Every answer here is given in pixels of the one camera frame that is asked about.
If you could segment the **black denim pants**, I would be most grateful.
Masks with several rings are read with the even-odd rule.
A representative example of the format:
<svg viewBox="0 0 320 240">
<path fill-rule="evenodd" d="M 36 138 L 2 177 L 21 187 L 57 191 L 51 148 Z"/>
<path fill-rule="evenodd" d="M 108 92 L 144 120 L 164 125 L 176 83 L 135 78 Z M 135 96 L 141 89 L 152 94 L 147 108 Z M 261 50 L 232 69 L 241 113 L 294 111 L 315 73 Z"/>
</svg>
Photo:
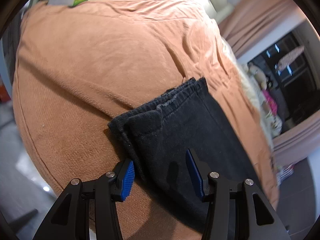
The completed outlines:
<svg viewBox="0 0 320 240">
<path fill-rule="evenodd" d="M 208 206 L 196 196 L 185 162 L 201 161 L 233 181 L 257 173 L 205 79 L 190 79 L 114 118 L 108 127 L 135 165 L 139 183 L 172 215 L 202 231 Z"/>
</svg>

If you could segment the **pink plush toy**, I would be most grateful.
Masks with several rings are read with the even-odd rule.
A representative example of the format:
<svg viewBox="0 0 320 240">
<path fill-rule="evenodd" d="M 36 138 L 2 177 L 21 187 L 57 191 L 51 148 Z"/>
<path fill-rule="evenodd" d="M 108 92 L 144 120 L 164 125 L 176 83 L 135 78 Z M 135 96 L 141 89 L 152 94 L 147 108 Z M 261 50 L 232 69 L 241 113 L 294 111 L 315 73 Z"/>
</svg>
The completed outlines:
<svg viewBox="0 0 320 240">
<path fill-rule="evenodd" d="M 275 100 L 272 98 L 268 90 L 262 90 L 262 93 L 264 97 L 266 98 L 267 105 L 269 106 L 269 109 L 271 110 L 272 114 L 274 116 L 277 115 L 278 105 L 275 102 Z"/>
</svg>

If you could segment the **cream patterned duvet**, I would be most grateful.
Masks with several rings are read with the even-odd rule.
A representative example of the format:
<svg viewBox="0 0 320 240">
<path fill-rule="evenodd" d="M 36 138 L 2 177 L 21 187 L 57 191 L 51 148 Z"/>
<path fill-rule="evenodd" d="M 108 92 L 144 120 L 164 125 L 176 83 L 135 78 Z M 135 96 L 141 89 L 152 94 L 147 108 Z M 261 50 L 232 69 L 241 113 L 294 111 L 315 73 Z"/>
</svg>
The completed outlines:
<svg viewBox="0 0 320 240">
<path fill-rule="evenodd" d="M 262 90 L 267 90 L 267 76 L 254 64 L 236 64 L 242 88 L 250 103 L 258 110 L 260 126 L 263 130 L 267 144 L 274 152 L 273 139 L 281 134 L 283 122 L 279 115 L 274 116 L 267 105 Z"/>
</svg>

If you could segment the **dark window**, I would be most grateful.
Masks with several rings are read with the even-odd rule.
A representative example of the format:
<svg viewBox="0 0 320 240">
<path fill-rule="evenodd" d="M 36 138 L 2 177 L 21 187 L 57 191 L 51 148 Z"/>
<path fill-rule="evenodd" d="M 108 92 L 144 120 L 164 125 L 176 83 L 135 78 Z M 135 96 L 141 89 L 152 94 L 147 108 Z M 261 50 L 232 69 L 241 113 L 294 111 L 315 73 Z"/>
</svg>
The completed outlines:
<svg viewBox="0 0 320 240">
<path fill-rule="evenodd" d="M 250 61 L 267 77 L 267 91 L 283 122 L 282 133 L 319 111 L 319 89 L 305 54 L 300 54 L 284 70 L 277 69 L 280 59 L 299 45 L 289 33 Z"/>
</svg>

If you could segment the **orange bed blanket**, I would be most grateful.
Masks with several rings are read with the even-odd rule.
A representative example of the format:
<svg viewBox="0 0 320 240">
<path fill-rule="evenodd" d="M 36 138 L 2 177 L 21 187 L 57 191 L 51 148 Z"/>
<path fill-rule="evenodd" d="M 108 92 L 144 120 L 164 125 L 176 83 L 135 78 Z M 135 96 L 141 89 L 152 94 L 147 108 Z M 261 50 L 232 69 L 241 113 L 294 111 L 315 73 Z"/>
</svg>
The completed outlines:
<svg viewBox="0 0 320 240">
<path fill-rule="evenodd" d="M 217 23 L 186 0 L 37 3 L 24 16 L 13 82 L 27 153 L 54 192 L 98 179 L 125 154 L 108 124 L 190 79 L 205 79 L 272 207 L 279 187 L 258 110 Z M 116 202 L 122 239 L 200 239 L 135 179 Z"/>
</svg>

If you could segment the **pink curtain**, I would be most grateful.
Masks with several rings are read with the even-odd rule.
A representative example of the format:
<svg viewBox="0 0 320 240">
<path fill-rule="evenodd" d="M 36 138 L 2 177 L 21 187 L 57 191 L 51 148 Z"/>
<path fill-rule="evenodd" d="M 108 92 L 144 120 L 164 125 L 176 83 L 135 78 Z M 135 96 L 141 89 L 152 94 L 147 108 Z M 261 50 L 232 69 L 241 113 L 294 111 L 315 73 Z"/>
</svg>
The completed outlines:
<svg viewBox="0 0 320 240">
<path fill-rule="evenodd" d="M 250 65 L 266 48 L 292 33 L 300 44 L 277 63 L 284 70 L 304 53 L 319 89 L 319 35 L 294 0 L 241 0 L 219 25 L 238 63 Z M 299 162 L 319 151 L 319 111 L 273 139 L 278 164 Z"/>
</svg>

